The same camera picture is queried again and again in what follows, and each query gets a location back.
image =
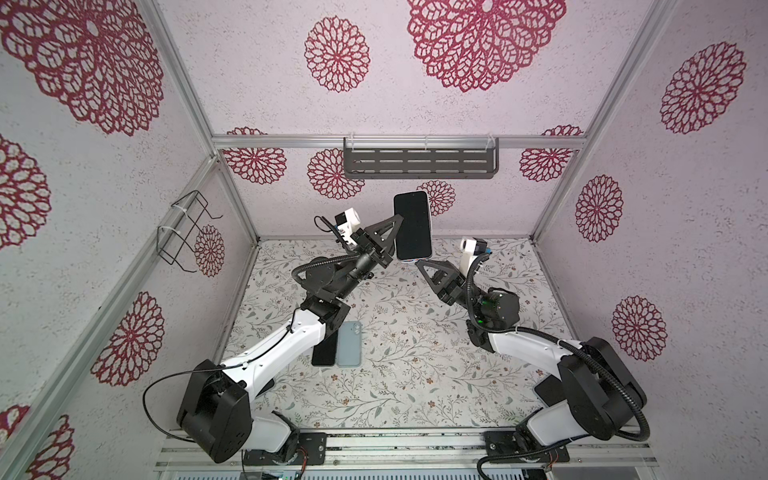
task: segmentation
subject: black cable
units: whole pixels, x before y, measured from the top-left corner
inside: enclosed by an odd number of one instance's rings
[[[475,286],[475,272],[478,270],[478,268],[480,268],[480,265],[489,258],[491,258],[490,253],[483,253],[482,255],[479,255],[477,258],[475,258],[475,261],[472,262],[472,265],[469,266],[469,270],[467,270],[467,280],[464,282],[469,321],[472,322],[472,325],[476,325],[484,331],[488,331],[487,328],[482,327],[475,317],[475,296],[472,294],[472,287]]]
[[[509,293],[510,295],[514,295],[514,296],[518,295],[517,293],[511,292],[511,291],[509,291],[509,290],[507,290],[505,288],[501,288],[500,286],[492,286],[491,288],[488,289],[488,293],[490,293],[490,292],[504,292],[504,293]]]
[[[627,439],[627,440],[633,440],[635,442],[644,442],[645,440],[648,440],[648,437],[650,437],[650,425],[648,425],[648,421],[646,420],[645,415],[643,414],[642,408],[637,404],[637,402],[635,402],[634,398],[630,395],[630,393],[627,391],[624,385],[622,385],[621,382],[619,382],[616,379],[616,377],[613,376],[613,374],[611,374],[611,372],[609,372],[605,367],[603,367],[597,360],[593,359],[584,350],[576,346],[573,346],[570,343],[561,342],[561,339],[559,339],[558,337],[550,335],[548,333],[544,333],[536,329],[529,329],[523,326],[512,327],[507,329],[490,329],[478,321],[478,319],[475,317],[472,287],[475,285],[474,283],[475,272],[480,267],[480,264],[485,262],[489,257],[490,255],[483,254],[475,258],[475,261],[472,262],[472,265],[469,267],[469,270],[467,271],[465,291],[467,296],[467,311],[469,312],[469,321],[472,322],[472,325],[476,326],[478,329],[487,333],[507,333],[507,332],[530,333],[531,335],[536,335],[538,337],[546,339],[549,342],[559,345],[564,349],[566,349],[567,351],[573,353],[582,362],[586,363],[587,367],[589,367],[589,369],[592,372],[596,372],[601,378],[603,378],[611,386],[611,388],[619,392],[619,395],[621,395],[621,398],[627,404],[627,406],[629,407],[629,410],[632,411],[632,415],[634,415],[634,418],[637,419],[637,424],[640,426],[639,433],[635,434],[631,432],[625,432],[624,430],[618,430],[616,432],[616,436],[621,437],[623,439]]]
[[[328,227],[328,230],[323,230],[317,225],[317,219],[320,219],[321,222],[323,222],[326,227]],[[349,247],[349,244],[344,240],[344,238],[341,236],[341,233],[339,232],[339,229],[334,225],[333,223],[330,223],[327,218],[321,217],[320,215],[315,216],[315,227],[319,228],[323,232],[327,233],[333,233],[333,236],[336,237],[336,242],[341,243],[341,246],[344,247],[344,250],[347,252],[353,252],[352,248]]]
[[[331,233],[331,232],[333,232],[333,228],[329,228],[328,230],[323,230],[323,228],[322,228],[320,225],[318,225],[318,224],[317,224],[317,219],[318,219],[318,218],[322,220],[322,219],[324,219],[325,217],[321,217],[320,215],[315,215],[315,227],[317,227],[317,230],[320,230],[321,232],[325,232],[325,233]]]
[[[317,260],[314,262],[304,263],[303,265],[299,265],[293,270],[291,270],[290,275],[299,285],[303,285],[304,280],[302,280],[302,278],[299,276],[299,273],[305,272],[310,268],[314,268],[315,266],[323,266],[323,265],[330,265],[332,263],[341,263],[341,262],[347,262],[350,260],[357,260],[358,257],[360,257],[360,254],[355,253],[354,255],[343,255],[341,257],[329,258],[327,260]]]
[[[573,442],[574,440],[583,439],[588,436],[589,435],[579,435],[578,437],[574,437],[572,439],[562,439],[560,442],[555,442],[552,445],[541,447],[538,450],[531,450],[530,452],[511,453],[509,455],[485,456],[478,460],[478,464],[477,464],[478,473],[483,478],[483,480],[493,480],[493,478],[487,476],[485,472],[482,471],[482,466],[485,463],[493,462],[494,460],[512,460],[514,458],[523,458],[523,457],[530,457],[533,455],[541,455],[542,453],[551,452],[552,450],[559,449],[562,446],[566,446],[567,444]]]
[[[162,382],[163,380],[167,380],[167,379],[169,379],[169,378],[173,378],[173,377],[175,377],[175,376],[179,376],[179,375],[186,375],[186,374],[188,374],[188,373],[195,373],[195,372],[220,372],[221,370],[227,370],[227,369],[235,369],[235,368],[237,368],[237,367],[239,367],[239,366],[243,366],[243,364],[241,363],[240,365],[234,365],[234,366],[223,366],[223,367],[217,367],[217,368],[215,368],[215,369],[206,369],[206,370],[187,370],[186,372],[176,372],[176,373],[171,373],[170,375],[166,375],[166,376],[164,376],[164,377],[162,377],[162,378],[160,378],[160,379],[158,379],[158,380],[155,380],[154,382],[150,383],[150,384],[149,384],[149,386],[148,386],[146,389],[144,389],[144,394],[141,396],[141,404],[144,406],[144,414],[147,416],[147,418],[149,419],[150,423],[151,423],[152,425],[154,425],[154,427],[155,427],[156,429],[160,430],[161,432],[163,432],[165,435],[168,435],[168,436],[169,436],[169,437],[171,437],[172,439],[181,440],[182,442],[195,443],[195,441],[194,441],[194,440],[185,439],[185,438],[183,438],[183,437],[180,437],[180,436],[174,435],[173,433],[167,432],[166,430],[163,430],[163,429],[162,429],[162,428],[161,428],[161,427],[160,427],[160,426],[159,426],[159,425],[158,425],[158,424],[157,424],[157,423],[154,421],[154,419],[152,418],[152,415],[150,415],[150,414],[149,414],[149,409],[147,408],[147,392],[149,392],[149,389],[151,389],[152,387],[154,387],[154,386],[155,386],[155,385],[157,385],[158,383]]]
[[[158,425],[158,424],[157,424],[157,423],[154,421],[154,419],[152,418],[152,415],[150,415],[150,413],[149,413],[149,409],[147,408],[147,393],[149,392],[149,389],[151,389],[153,386],[157,385],[158,383],[162,382],[163,380],[167,380],[167,379],[169,379],[169,378],[173,378],[173,377],[175,377],[175,376],[179,376],[179,375],[186,375],[186,374],[188,374],[188,373],[195,373],[195,372],[220,372],[220,371],[222,371],[222,370],[228,370],[228,369],[236,369],[236,368],[237,368],[237,367],[239,367],[239,366],[244,366],[244,365],[248,365],[248,364],[249,364],[249,363],[251,363],[251,362],[255,362],[255,361],[257,361],[258,359],[260,359],[261,357],[265,356],[267,353],[269,353],[269,352],[270,352],[270,350],[272,350],[273,348],[275,348],[276,346],[278,346],[278,345],[280,344],[280,342],[282,342],[282,341],[283,341],[283,339],[284,339],[286,336],[288,336],[288,333],[293,333],[293,320],[294,320],[295,318],[296,318],[296,314],[294,313],[293,317],[291,317],[291,320],[290,320],[290,325],[288,325],[288,328],[286,329],[286,332],[283,334],[283,336],[281,336],[281,337],[280,337],[280,339],[279,339],[279,340],[277,340],[277,341],[276,341],[276,342],[275,342],[275,343],[274,343],[274,344],[273,344],[273,345],[272,345],[270,348],[268,348],[268,349],[264,350],[264,351],[263,351],[261,354],[259,354],[259,355],[258,355],[256,358],[250,359],[250,360],[248,360],[247,362],[244,362],[244,363],[240,363],[240,364],[238,364],[238,365],[232,365],[232,366],[221,366],[221,367],[217,367],[217,368],[215,368],[215,369],[205,369],[205,370],[187,370],[186,372],[176,372],[176,373],[171,373],[170,375],[166,375],[166,376],[164,376],[164,377],[162,377],[162,378],[160,378],[160,379],[157,379],[157,380],[155,380],[154,382],[150,383],[150,384],[149,384],[149,386],[148,386],[146,389],[144,389],[144,394],[141,396],[141,404],[142,404],[142,406],[144,407],[144,414],[147,416],[147,418],[149,419],[150,423],[151,423],[151,424],[152,424],[152,425],[153,425],[153,426],[154,426],[156,429],[160,430],[160,431],[161,431],[161,432],[163,432],[165,435],[168,435],[169,437],[171,437],[171,438],[173,438],[173,439],[176,439],[176,440],[181,440],[182,442],[196,443],[194,440],[185,439],[185,438],[183,438],[183,437],[180,437],[180,436],[174,435],[173,433],[170,433],[170,432],[168,432],[167,430],[164,430],[164,429],[162,429],[162,428],[161,428],[161,427],[160,427],[160,426],[159,426],[159,425]]]

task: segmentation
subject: floral tablecloth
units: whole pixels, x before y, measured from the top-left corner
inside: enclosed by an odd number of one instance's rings
[[[459,240],[434,240],[434,260],[459,262]],[[490,240],[475,281],[520,296],[521,326],[570,333],[528,240]],[[343,254],[331,240],[263,241],[225,356],[285,323],[305,296],[292,268]],[[473,346],[466,310],[446,306],[411,264],[392,262],[347,297],[347,321],[362,324],[362,365],[315,367],[300,356],[253,403],[299,427],[443,427],[514,425],[541,406],[533,386],[546,374],[512,357]]]

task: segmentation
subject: smartphone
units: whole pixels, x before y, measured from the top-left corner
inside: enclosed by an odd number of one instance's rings
[[[432,219],[429,197],[424,191],[395,195],[395,215],[402,224],[395,237],[398,260],[421,260],[432,256]]]

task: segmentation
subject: patterned wallpaper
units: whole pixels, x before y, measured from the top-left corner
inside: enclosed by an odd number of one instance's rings
[[[0,35],[1,449],[205,153],[132,2],[0,0]],[[146,476],[141,389],[215,347],[250,243],[213,182],[199,273],[136,292],[26,478]]]
[[[670,480],[762,478],[765,2],[684,2],[541,248],[648,394]]]
[[[216,132],[579,135],[650,0],[159,3]],[[435,234],[528,235],[571,153],[504,150],[493,180],[432,182],[346,179],[337,149],[224,154],[281,237],[416,189]]]
[[[650,0],[160,0],[218,133],[586,125]]]
[[[317,235],[315,215],[354,207],[363,224],[392,215],[393,198],[424,190],[435,235],[526,236],[571,158],[568,149],[501,151],[491,180],[350,180],[338,149],[235,149],[223,152],[259,235]]]

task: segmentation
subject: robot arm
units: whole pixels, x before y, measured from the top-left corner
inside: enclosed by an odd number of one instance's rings
[[[278,412],[252,415],[250,401],[272,388],[275,375],[297,356],[337,331],[349,312],[343,299],[372,277],[376,265],[392,262],[399,215],[366,229],[359,228],[353,209],[336,216],[338,226],[323,222],[336,229],[350,254],[294,269],[307,294],[291,320],[220,366],[203,361],[190,377],[177,423],[217,463],[243,448],[264,450],[275,462],[296,454],[298,428]]]
[[[460,269],[448,261],[434,260],[420,260],[416,266],[443,303],[471,307],[474,314],[467,319],[467,330],[472,344],[515,356],[560,381],[566,400],[534,412],[517,425],[515,451],[541,451],[581,435],[602,440],[626,436],[620,428],[633,415],[642,415],[639,410],[647,399],[616,352],[596,337],[582,343],[515,326],[520,320],[518,296],[502,289],[485,292],[472,282],[474,272],[490,253],[484,240],[465,238]],[[645,440],[647,435],[633,439]]]

